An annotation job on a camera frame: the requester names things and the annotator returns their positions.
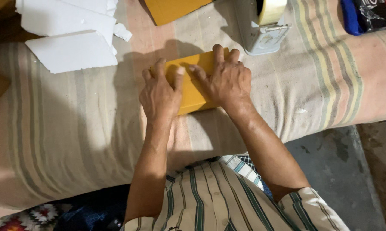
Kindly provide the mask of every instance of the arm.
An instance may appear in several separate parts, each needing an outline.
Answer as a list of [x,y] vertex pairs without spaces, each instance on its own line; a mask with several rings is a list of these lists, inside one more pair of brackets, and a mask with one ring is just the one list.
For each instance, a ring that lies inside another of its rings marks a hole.
[[157,218],[163,204],[167,169],[167,142],[172,121],[180,108],[184,68],[179,68],[173,89],[165,78],[165,59],[154,72],[143,70],[145,87],[139,100],[147,117],[146,138],[130,185],[125,223],[139,217]]
[[274,200],[279,201],[290,192],[309,187],[293,156],[251,102],[251,71],[238,62],[240,52],[233,49],[224,60],[221,45],[215,45],[213,51],[215,66],[211,76],[207,76],[197,65],[191,65],[190,69],[201,81],[206,93],[226,110],[236,125]]

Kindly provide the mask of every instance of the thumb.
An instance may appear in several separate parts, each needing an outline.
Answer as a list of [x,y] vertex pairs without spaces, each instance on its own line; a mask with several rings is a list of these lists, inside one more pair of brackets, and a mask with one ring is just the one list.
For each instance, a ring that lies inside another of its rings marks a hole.
[[185,67],[178,67],[175,73],[175,91],[181,92],[181,87],[183,85],[183,77],[186,72]]
[[201,66],[190,65],[189,69],[201,82],[206,81],[207,74]]

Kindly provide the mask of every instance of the yellow cardboard box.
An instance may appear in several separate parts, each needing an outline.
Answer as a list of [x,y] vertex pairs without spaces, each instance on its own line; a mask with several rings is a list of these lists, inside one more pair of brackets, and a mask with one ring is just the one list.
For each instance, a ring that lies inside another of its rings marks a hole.
[[[224,49],[224,56],[227,58],[229,49]],[[166,79],[171,86],[174,86],[174,73],[179,66],[186,68],[183,77],[182,99],[178,115],[187,114],[193,111],[199,111],[209,108],[216,108],[218,105],[213,103],[204,93],[199,80],[189,70],[190,64],[201,66],[208,75],[213,73],[213,52],[206,52],[178,60],[168,61],[165,64]]]
[[212,0],[144,0],[156,25],[174,21]]

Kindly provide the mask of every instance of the forearm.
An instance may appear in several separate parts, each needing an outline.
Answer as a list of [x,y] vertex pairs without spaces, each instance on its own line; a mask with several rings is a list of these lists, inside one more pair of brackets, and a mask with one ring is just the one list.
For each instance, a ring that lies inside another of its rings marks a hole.
[[251,100],[227,113],[238,128],[250,158],[276,201],[309,183],[296,160],[257,113]]
[[143,149],[130,185],[125,222],[139,217],[157,217],[162,209],[169,133],[169,125],[147,125]]

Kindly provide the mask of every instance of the tape dispenser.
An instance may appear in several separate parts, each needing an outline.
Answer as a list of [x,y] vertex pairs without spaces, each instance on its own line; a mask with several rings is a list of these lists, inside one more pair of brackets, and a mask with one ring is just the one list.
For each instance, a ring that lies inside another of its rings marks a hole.
[[291,28],[284,23],[287,0],[235,0],[243,48],[249,55],[276,52]]

